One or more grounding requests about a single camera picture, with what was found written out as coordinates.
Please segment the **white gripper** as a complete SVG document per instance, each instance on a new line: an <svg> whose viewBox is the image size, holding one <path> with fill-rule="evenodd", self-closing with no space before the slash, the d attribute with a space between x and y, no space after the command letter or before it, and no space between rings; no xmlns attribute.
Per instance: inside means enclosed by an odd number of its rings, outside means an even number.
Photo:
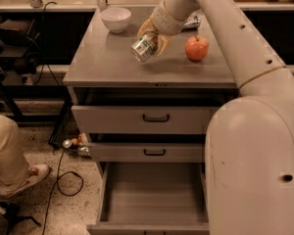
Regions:
<svg viewBox="0 0 294 235"><path fill-rule="evenodd" d="M183 8L173 6L168 8L163 0L154 9L152 16L146 20L137 32L140 38L147 33L156 34L154 42L156 45L155 56L160 56L172 43L172 36L181 32L189 17L189 13Z"/></svg>

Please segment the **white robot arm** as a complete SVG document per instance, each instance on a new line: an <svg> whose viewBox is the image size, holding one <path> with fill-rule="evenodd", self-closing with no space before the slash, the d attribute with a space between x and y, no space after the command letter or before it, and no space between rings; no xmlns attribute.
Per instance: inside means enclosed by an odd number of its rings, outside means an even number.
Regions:
<svg viewBox="0 0 294 235"><path fill-rule="evenodd" d="M294 75L233 0L163 0L139 31L170 39L196 10L240 93L207 129L210 235L294 235Z"/></svg>

